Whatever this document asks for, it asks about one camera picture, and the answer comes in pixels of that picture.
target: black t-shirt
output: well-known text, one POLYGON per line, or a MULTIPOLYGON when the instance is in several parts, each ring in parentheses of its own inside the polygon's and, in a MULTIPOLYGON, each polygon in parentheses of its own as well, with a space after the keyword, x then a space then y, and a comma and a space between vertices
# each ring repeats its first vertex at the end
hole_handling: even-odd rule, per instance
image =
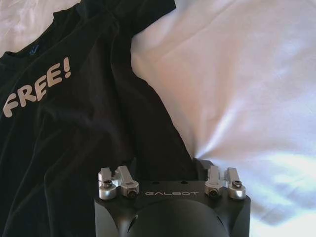
POLYGON ((132 37, 174 7, 82 1, 0 59, 0 235, 95 236, 98 171, 135 157, 139 179, 196 179, 160 98, 130 64, 132 37))

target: black metal part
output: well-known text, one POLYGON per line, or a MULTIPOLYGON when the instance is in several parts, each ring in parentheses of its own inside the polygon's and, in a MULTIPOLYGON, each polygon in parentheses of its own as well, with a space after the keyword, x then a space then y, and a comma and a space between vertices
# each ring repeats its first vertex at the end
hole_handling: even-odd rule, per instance
POLYGON ((226 188, 211 199, 204 181, 139 182, 135 199, 95 199, 97 237, 249 237, 250 198, 233 200, 226 188))

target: bed sheet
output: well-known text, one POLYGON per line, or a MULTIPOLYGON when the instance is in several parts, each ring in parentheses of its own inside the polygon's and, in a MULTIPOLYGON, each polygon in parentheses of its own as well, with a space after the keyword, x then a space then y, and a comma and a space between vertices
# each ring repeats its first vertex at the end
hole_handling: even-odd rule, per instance
MULTIPOLYGON (((0 0, 0 55, 79 0, 0 0)), ((250 236, 311 235, 316 220, 316 1, 176 0, 133 39, 192 157, 236 167, 250 236)))

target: logo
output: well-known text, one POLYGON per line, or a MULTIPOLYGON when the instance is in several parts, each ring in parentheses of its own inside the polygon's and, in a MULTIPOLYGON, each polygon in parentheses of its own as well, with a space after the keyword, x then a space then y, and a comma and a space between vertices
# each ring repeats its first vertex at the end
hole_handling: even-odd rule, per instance
POLYGON ((196 196, 199 192, 145 192, 146 196, 189 196, 194 195, 196 196))

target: bolt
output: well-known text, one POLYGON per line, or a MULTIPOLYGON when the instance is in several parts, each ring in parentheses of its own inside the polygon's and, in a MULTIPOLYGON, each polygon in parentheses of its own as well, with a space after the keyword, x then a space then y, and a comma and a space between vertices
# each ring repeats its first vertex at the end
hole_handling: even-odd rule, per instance
POLYGON ((112 186, 112 181, 111 180, 106 180, 106 181, 104 181, 103 182, 103 187, 105 188, 105 189, 108 189, 108 188, 110 188, 111 186, 112 186))
POLYGON ((242 182, 241 181, 239 181, 239 180, 234 180, 233 181, 233 186, 235 187, 235 188, 241 188, 242 187, 242 182))
POLYGON ((208 192, 208 195, 210 198, 218 198, 218 191, 217 189, 210 189, 210 191, 208 192))
POLYGON ((131 189, 127 191, 127 197, 130 199, 134 199, 137 197, 137 193, 135 189, 131 189))

